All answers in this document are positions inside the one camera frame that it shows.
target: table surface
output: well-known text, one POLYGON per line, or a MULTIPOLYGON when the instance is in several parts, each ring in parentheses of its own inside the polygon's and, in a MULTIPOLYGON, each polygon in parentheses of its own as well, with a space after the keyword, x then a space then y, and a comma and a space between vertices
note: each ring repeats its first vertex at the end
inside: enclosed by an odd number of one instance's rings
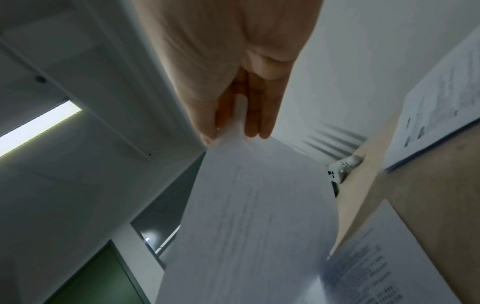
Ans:
POLYGON ((480 303, 480 124, 382 173, 398 117, 356 151, 365 159, 340 185, 335 248, 387 199, 460 301, 480 303))

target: door frame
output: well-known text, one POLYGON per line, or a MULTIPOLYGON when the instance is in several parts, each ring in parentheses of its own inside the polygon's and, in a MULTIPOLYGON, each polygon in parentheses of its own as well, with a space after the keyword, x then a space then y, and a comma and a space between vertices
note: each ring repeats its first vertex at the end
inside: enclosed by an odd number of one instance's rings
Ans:
POLYGON ((136 293, 140 297, 141 301, 143 304, 151 304, 147 296, 145 295, 144 291, 140 287, 139 282, 137 279, 135 279, 134 274, 130 271, 130 268, 128 267, 127 263, 125 263, 124 258, 120 254, 119 250, 115 246, 114 242, 112 240, 109 240, 97 253, 95 253, 85 264, 80 267, 79 270, 77 270, 68 280, 66 280, 65 283, 63 283, 59 289, 57 289, 51 296, 48 297, 48 299, 43 303, 43 304, 49 304, 49 302, 58 294, 60 293, 68 284, 70 284, 76 276, 85 268, 87 268, 99 255, 102 253, 105 249, 111 248, 115 254, 115 258, 118 260, 120 263, 121 268, 127 275, 128 279, 130 280, 130 283, 133 285, 136 293))

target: paper sheet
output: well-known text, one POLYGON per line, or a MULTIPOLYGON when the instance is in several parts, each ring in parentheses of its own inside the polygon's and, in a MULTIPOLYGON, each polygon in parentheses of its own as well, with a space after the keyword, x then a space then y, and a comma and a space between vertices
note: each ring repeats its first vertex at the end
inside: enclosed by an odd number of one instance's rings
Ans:
POLYGON ((407 94, 383 169, 480 118, 480 27, 407 94))
POLYGON ((330 304, 460 304, 385 200, 321 275, 330 304))
POLYGON ((325 265, 338 232, 325 168, 242 134, 240 122, 205 155, 158 304, 292 304, 325 265))

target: ceiling light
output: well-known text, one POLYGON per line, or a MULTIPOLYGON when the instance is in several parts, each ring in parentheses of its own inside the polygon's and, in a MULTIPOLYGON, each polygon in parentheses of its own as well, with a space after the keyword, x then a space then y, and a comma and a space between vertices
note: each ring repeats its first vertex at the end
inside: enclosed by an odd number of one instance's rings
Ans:
POLYGON ((0 137, 0 157, 80 111, 69 100, 6 133, 0 137))

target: wooden desk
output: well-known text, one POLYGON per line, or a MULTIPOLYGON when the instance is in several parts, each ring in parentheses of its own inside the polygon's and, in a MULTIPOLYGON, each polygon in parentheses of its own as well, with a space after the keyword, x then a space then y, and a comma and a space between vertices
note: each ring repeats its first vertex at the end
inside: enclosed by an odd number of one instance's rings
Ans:
POLYGON ((460 301, 480 303, 480 125, 380 173, 398 117, 356 152, 365 160, 340 186, 336 246, 386 198, 460 301))

